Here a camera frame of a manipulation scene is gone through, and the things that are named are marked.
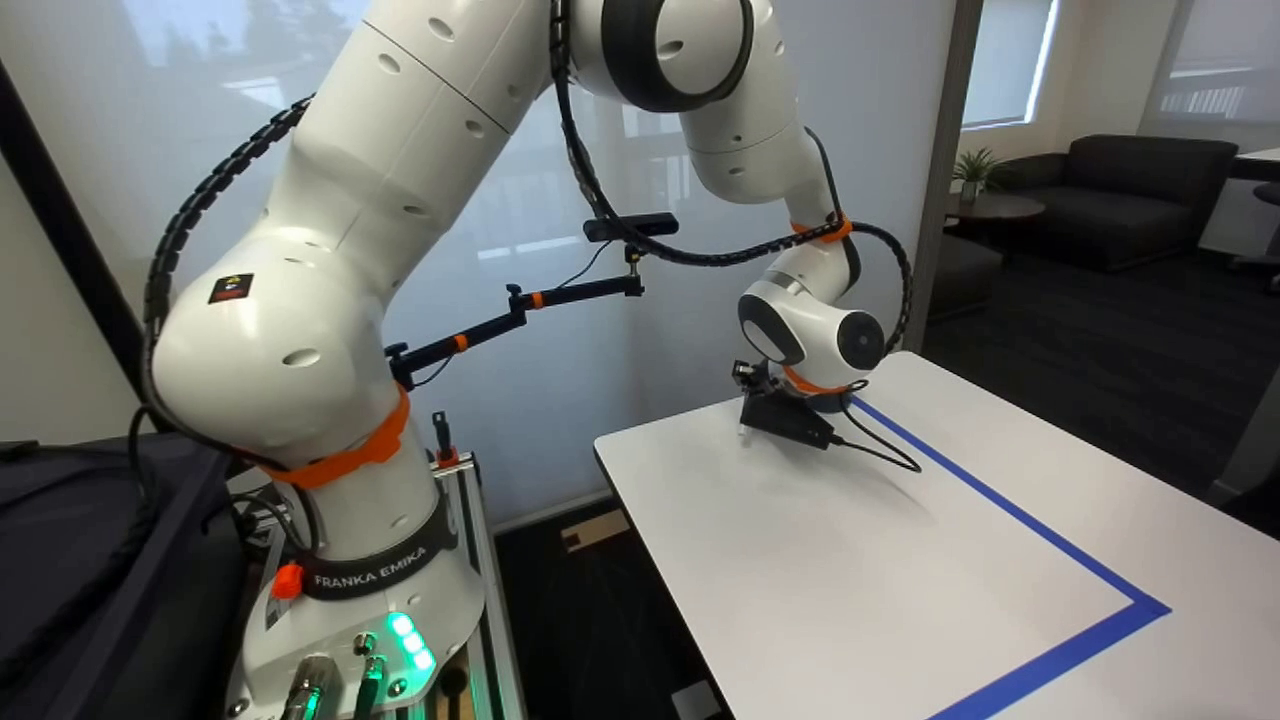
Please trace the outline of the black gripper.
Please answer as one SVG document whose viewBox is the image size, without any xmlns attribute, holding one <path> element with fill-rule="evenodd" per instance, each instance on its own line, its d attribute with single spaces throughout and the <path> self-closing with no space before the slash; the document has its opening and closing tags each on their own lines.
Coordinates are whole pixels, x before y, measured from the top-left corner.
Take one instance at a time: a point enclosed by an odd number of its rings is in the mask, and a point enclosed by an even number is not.
<svg viewBox="0 0 1280 720">
<path fill-rule="evenodd" d="M 802 395 L 792 395 L 763 362 L 735 362 L 731 379 L 743 387 L 740 422 L 747 427 L 828 447 L 837 441 L 831 425 L 821 422 Z"/>
</svg>

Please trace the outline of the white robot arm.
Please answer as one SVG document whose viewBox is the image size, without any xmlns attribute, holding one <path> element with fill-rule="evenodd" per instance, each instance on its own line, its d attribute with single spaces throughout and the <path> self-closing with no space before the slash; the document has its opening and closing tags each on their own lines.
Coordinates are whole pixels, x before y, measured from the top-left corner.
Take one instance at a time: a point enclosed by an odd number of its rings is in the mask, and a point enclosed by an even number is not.
<svg viewBox="0 0 1280 720">
<path fill-rule="evenodd" d="M 579 90 L 669 111 L 721 200 L 785 207 L 735 324 L 790 393 L 837 401 L 883 356 L 890 327 L 845 306 L 854 215 L 772 0 L 372 0 L 262 220 L 161 308 L 148 356 L 177 425 L 269 468 L 317 521 L 301 587 L 266 591 L 244 630 L 262 685 L 372 652 L 417 671 L 473 635 L 480 580 L 449 548 L 389 314 L 460 236 L 531 104 Z"/>
</svg>

